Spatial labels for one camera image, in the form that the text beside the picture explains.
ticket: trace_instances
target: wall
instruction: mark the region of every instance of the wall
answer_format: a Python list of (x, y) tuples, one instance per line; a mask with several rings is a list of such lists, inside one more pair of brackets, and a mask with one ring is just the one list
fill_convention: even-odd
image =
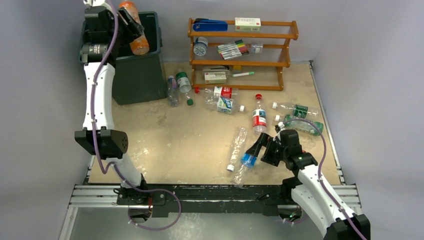
[[(189, 18), (233, 20), (235, 17), (264, 21), (296, 20), (297, 41), (290, 42), (292, 61), (313, 59), (347, 0), (132, 0), (140, 12), (157, 12), (162, 29), (165, 61), (188, 61)], [(118, 7), (120, 0), (113, 0)]]
[(423, 239), (423, 1), (349, 0), (314, 73), (373, 239)]
[(90, 156), (74, 141), (86, 86), (77, 63), (81, 1), (0, 8), (0, 239), (59, 237)]

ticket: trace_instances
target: bottle cap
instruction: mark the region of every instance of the bottle cap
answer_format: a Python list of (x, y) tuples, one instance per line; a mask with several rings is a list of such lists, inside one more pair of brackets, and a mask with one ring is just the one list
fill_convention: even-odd
[(228, 166), (226, 166), (226, 169), (230, 172), (234, 171), (234, 166), (231, 164), (228, 164)]

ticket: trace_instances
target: orange bottle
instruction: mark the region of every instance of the orange bottle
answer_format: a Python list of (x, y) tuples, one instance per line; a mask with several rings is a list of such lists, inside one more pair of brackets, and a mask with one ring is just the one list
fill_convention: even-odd
[[(139, 11), (137, 10), (136, 5), (131, 1), (124, 1), (119, 5), (120, 8), (125, 8), (125, 10), (131, 15), (131, 17), (138, 23), (142, 24), (139, 18)], [(149, 52), (149, 42), (147, 42), (146, 36), (143, 35), (129, 44), (131, 51), (135, 55), (143, 55)]]

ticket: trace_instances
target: wooden table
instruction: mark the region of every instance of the wooden table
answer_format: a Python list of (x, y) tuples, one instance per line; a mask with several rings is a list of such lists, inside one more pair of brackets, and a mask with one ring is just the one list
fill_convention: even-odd
[[(177, 69), (191, 71), (188, 63), (167, 63), (167, 75), (175, 75)], [(242, 67), (242, 72), (249, 72)], [(231, 81), (250, 84), (262, 81), (262, 85), (278, 84), (274, 67), (255, 67), (255, 74), (236, 77)], [(267, 133), (274, 136), (274, 118), (279, 114), (272, 109), (273, 102), (293, 102), (309, 107), (320, 108), (314, 82), (307, 64), (292, 64), (284, 73), (284, 91), (241, 90), (239, 101), (247, 108), (247, 113), (234, 115), (209, 110), (204, 106), (204, 98), (196, 94), (194, 105), (185, 102), (179, 107), (169, 107), (168, 100), (156, 100), (130, 105), (113, 102), (113, 121), (119, 131), (128, 134), (128, 153), (135, 167), (143, 173), (151, 184), (230, 184), (233, 175), (228, 172), (228, 153), (237, 127), (250, 129), (246, 148), (252, 146), (257, 136), (252, 130), (252, 114), (255, 108), (255, 95), (262, 94), (266, 104)], [(320, 162), (323, 156), (323, 143), (319, 136), (299, 133), (303, 149), (310, 152)], [(325, 140), (331, 146), (327, 130)], [(284, 164), (275, 167), (259, 159), (245, 184), (279, 185), (283, 179), (293, 176)], [(340, 180), (331, 147), (322, 168), (332, 185)], [(89, 183), (119, 183), (113, 170), (103, 175), (94, 161)]]

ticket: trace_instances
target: trash bin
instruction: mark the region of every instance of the trash bin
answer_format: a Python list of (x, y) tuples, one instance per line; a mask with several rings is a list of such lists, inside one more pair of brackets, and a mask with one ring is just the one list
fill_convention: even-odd
[(119, 105), (167, 97), (166, 74), (161, 54), (162, 33), (158, 15), (154, 11), (139, 12), (138, 15), (144, 27), (149, 52), (134, 55), (129, 44), (119, 47), (112, 85), (112, 97)]

